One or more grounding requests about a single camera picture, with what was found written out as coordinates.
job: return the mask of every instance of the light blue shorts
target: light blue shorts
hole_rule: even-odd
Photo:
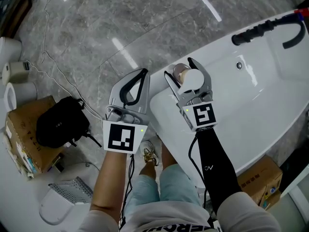
[[[136,206],[158,201],[183,201],[201,206],[195,185],[178,164],[167,167],[160,175],[158,184],[147,175],[139,175],[125,206],[126,221],[135,212]]]

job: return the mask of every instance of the white toilet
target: white toilet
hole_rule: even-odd
[[[21,55],[21,42],[7,38],[0,38],[0,73],[7,62],[18,62]]]
[[[8,83],[4,92],[4,105],[7,112],[37,99],[37,89],[32,82]]]

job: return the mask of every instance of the bathtub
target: bathtub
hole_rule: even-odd
[[[284,13],[270,18],[281,18]],[[276,27],[251,43],[235,46],[226,35],[151,76],[148,115],[151,125],[176,161],[198,187],[204,187],[188,158],[194,138],[179,113],[163,72],[194,58],[212,80],[216,134],[236,173],[262,157],[291,127],[309,102],[309,35],[290,49],[282,43],[299,32],[299,25]],[[136,97],[138,86],[131,90]],[[197,143],[192,157],[201,168]]]

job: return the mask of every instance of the black backpack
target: black backpack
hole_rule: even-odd
[[[89,121],[82,112],[84,102],[72,96],[63,98],[42,114],[37,121],[36,138],[40,145],[59,148],[69,142],[76,146],[81,136],[89,137],[98,146],[98,141],[88,133]]]

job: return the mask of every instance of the white cable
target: white cable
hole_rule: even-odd
[[[56,65],[58,71],[63,75],[63,77],[66,79],[66,81],[68,82],[68,84],[70,84],[78,93],[79,97],[83,100],[83,102],[85,103],[86,106],[88,106],[88,108],[90,108],[91,111],[88,110],[88,108],[85,106],[85,109],[95,118],[99,119],[101,121],[101,128],[102,128],[102,131],[103,131],[103,120],[104,120],[104,117],[102,117],[97,111],[95,111],[86,101],[85,99],[82,97],[82,95],[80,94],[79,90],[77,89],[77,87],[75,85],[73,85],[68,79],[67,77],[65,76],[65,74],[61,71],[61,69],[58,67],[56,61],[49,55],[49,53],[45,50],[45,41],[46,41],[46,32],[47,32],[47,26],[48,26],[48,21],[49,21],[49,13],[46,11],[46,6],[47,4],[50,2],[50,0],[47,0],[47,3],[44,7],[44,12],[47,14],[47,18],[46,18],[46,26],[45,26],[45,32],[44,32],[44,40],[43,40],[43,52],[41,53],[40,55],[40,63],[43,63],[44,60],[45,60],[45,55],[47,55],[50,60],[52,60],[54,62],[54,64]],[[26,60],[27,63],[29,63],[33,68],[36,69],[37,72],[39,73],[45,73],[50,79],[53,79],[55,81],[55,83],[61,87],[64,91],[66,91],[69,95],[71,95],[73,97],[73,95],[67,90],[65,89],[61,84],[59,84],[57,82],[57,80],[53,77],[51,77],[47,72],[45,71],[39,71],[39,69],[37,67],[35,67],[30,61]]]

